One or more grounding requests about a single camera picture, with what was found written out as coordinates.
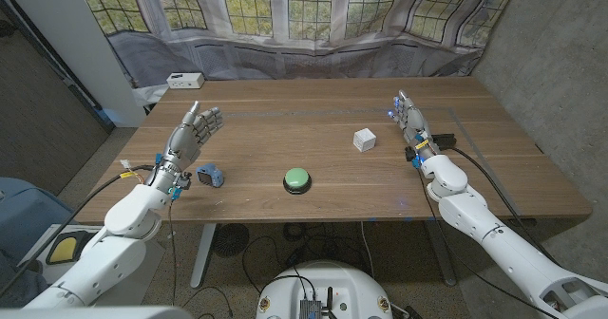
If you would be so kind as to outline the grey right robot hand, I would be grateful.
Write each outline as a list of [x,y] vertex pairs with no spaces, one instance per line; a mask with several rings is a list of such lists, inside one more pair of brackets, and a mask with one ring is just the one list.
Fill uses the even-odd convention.
[[388,115],[402,130],[408,147],[422,160],[437,155],[439,148],[433,142],[427,120],[404,90],[398,91],[393,98],[393,105],[394,109]]

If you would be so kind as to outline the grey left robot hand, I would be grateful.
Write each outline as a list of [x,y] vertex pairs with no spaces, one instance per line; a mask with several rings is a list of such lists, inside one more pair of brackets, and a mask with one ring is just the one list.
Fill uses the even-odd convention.
[[161,165],[173,172],[185,171],[200,155],[200,148],[223,126],[218,107],[200,112],[200,103],[194,101],[170,135],[161,158]]

